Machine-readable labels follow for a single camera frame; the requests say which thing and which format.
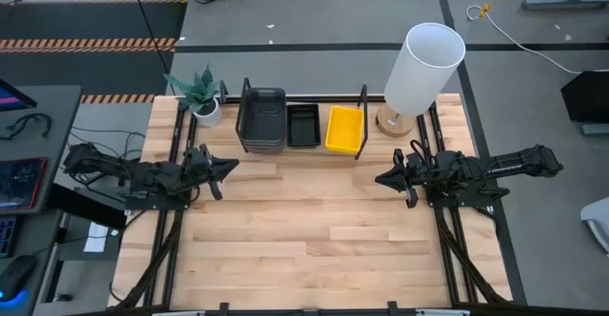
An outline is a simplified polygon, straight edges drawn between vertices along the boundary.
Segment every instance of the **potted plant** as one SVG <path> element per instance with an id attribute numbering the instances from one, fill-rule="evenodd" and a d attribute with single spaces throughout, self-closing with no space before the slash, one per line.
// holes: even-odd
<path id="1" fill-rule="evenodd" d="M 169 74 L 163 76 L 171 85 L 184 93 L 184 97 L 178 99 L 190 108 L 203 126 L 214 127 L 222 121 L 222 110 L 215 94 L 218 93 L 216 88 L 224 82 L 213 81 L 209 65 L 203 75 L 194 73 L 194 84 L 182 82 Z"/>

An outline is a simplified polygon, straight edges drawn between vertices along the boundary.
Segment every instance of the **computer mouse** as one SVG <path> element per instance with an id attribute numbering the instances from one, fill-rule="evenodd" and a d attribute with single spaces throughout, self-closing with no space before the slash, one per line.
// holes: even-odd
<path id="1" fill-rule="evenodd" d="M 0 274 L 0 302 L 12 301 L 25 287 L 36 267 L 36 257 L 22 255 L 14 258 Z"/>

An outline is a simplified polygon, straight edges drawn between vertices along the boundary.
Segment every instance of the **computer monitor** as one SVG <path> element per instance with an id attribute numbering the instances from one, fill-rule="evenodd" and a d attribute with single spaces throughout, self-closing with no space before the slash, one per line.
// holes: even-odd
<path id="1" fill-rule="evenodd" d="M 36 101 L 0 79 L 0 112 L 36 108 Z"/>

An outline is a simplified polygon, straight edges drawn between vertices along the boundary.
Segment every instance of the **white cable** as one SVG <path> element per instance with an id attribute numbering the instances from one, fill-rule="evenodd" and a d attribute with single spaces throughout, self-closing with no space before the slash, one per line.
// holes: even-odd
<path id="1" fill-rule="evenodd" d="M 478 10 L 478 13 L 476 14 L 476 16 L 471 16 L 469 14 L 469 11 L 476 9 Z M 480 11 L 482 11 L 482 7 L 481 6 L 469 6 L 467 7 L 467 9 L 465 10 L 465 14 L 467 15 L 467 18 L 469 19 L 469 21 L 476 21 L 480 19 Z M 498 30 L 501 34 L 503 34 L 506 38 L 508 38 L 512 43 L 514 43 L 514 45 L 518 46 L 519 48 L 526 50 L 527 52 L 533 53 L 533 54 L 537 54 L 538 56 L 544 58 L 545 60 L 549 61 L 550 63 L 556 65 L 557 67 L 559 67 L 560 69 L 562 69 L 565 72 L 568 73 L 573 73 L 573 74 L 580 74 L 580 71 L 574 71 L 571 69 L 568 69 L 566 67 L 564 67 L 563 65 L 557 63 L 556 61 L 554 61 L 554 59 L 550 58 L 549 56 L 539 53 L 536 50 L 532 50 L 532 49 L 528 49 L 525 46 L 519 44 L 516 40 L 512 39 L 511 36 L 509 36 L 505 31 L 503 31 L 499 26 L 497 26 L 497 24 L 495 23 L 495 21 L 493 21 L 493 19 L 491 18 L 491 15 L 488 14 L 488 12 L 486 13 L 486 18 L 488 19 L 488 21 L 491 23 L 491 25 L 493 25 L 493 27 L 495 27 L 496 30 Z M 609 71 L 609 69 L 595 69 L 594 72 L 607 72 Z"/>

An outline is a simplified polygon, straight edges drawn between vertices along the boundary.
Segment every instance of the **keyboard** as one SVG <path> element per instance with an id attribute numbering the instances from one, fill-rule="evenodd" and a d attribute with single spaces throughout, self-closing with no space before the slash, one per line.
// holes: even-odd
<path id="1" fill-rule="evenodd" d="M 0 259 L 10 258 L 17 242 L 18 216 L 0 216 Z"/>

